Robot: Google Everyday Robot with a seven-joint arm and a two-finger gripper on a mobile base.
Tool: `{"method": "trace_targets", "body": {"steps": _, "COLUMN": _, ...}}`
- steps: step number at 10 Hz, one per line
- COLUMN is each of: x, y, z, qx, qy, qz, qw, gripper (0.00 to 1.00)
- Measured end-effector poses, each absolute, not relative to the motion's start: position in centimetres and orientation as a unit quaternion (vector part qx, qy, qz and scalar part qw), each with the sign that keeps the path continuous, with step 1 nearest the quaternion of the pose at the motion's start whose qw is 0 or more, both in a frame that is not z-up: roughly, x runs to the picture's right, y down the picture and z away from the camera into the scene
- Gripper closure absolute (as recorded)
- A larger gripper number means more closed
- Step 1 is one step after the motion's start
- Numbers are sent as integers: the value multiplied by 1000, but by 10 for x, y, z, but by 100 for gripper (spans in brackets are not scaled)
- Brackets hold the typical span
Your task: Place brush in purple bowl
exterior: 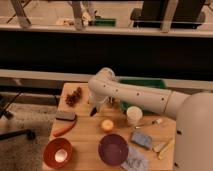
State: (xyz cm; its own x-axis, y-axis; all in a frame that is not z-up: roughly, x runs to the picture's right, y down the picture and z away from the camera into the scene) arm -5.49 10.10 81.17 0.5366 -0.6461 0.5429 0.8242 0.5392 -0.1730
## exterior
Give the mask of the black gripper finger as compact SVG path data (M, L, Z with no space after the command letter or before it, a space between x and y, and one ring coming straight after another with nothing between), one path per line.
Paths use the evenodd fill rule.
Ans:
M90 117L94 116L96 113L98 113L98 110L96 107L94 107L90 112Z

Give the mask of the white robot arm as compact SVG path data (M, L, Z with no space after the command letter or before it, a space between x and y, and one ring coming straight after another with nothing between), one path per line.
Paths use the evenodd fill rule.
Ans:
M96 109L113 97L175 120L173 171L213 171L213 93L122 84L110 68L92 76L88 88Z

